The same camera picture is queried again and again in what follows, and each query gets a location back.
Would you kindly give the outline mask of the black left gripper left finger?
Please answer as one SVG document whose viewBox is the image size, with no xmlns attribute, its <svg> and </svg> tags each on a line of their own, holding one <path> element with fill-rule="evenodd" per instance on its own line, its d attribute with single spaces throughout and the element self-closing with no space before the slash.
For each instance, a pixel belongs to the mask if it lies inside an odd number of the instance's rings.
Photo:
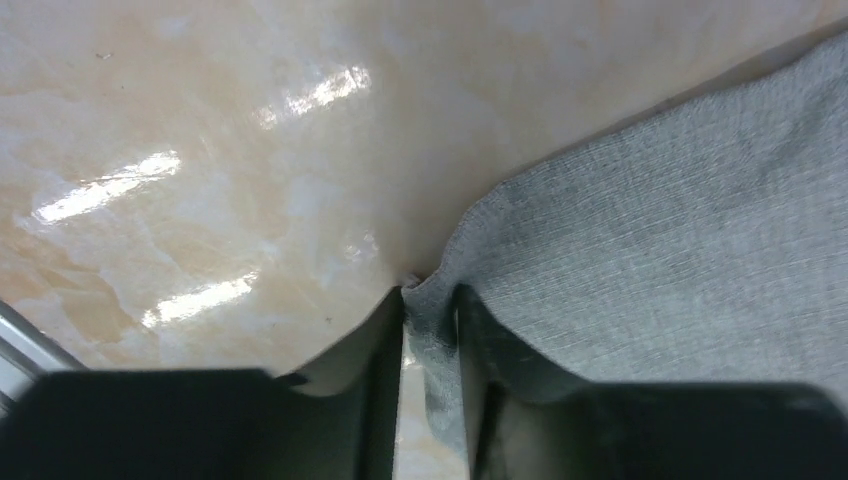
<svg viewBox="0 0 848 480">
<path fill-rule="evenodd" d="M 403 301 L 299 368 L 43 375 L 1 422 L 5 479 L 389 479 Z"/>
</svg>

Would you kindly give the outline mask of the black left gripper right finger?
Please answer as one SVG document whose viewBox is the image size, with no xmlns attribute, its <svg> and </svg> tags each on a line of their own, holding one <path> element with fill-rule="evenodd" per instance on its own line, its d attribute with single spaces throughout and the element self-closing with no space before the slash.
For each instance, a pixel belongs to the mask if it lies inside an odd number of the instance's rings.
<svg viewBox="0 0 848 480">
<path fill-rule="evenodd" d="M 474 479 L 843 479 L 847 415 L 792 382 L 595 382 L 454 293 Z"/>
</svg>

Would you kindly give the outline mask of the grey cloth napkin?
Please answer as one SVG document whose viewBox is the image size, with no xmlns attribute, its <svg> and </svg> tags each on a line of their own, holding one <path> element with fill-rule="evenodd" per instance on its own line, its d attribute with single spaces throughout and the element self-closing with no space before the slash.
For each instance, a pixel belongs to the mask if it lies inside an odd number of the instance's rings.
<svg viewBox="0 0 848 480">
<path fill-rule="evenodd" d="M 465 449 L 451 297 L 595 381 L 847 396 L 847 38 L 496 186 L 403 298 L 434 436 Z"/>
</svg>

